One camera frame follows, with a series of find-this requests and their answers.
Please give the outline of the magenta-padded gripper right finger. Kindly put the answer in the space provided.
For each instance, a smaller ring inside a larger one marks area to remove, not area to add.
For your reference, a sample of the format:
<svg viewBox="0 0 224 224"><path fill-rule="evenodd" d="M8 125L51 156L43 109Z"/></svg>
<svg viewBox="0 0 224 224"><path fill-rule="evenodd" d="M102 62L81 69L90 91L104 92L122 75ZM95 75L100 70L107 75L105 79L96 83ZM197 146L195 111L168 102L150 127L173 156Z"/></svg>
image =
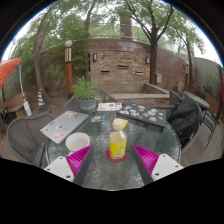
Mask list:
<svg viewBox="0 0 224 224"><path fill-rule="evenodd" d="M132 145L132 155L145 185L183 169L169 155L158 155L138 145Z"/></svg>

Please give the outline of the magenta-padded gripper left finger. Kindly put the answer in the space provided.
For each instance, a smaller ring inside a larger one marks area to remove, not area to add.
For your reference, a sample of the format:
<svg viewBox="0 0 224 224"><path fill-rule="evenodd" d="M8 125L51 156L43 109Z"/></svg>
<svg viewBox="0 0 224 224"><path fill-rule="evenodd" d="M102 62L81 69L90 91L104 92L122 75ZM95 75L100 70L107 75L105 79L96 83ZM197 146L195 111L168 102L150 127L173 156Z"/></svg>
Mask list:
<svg viewBox="0 0 224 224"><path fill-rule="evenodd" d="M81 186L94 155L94 147L89 145L68 157L59 156L45 171Z"/></svg>

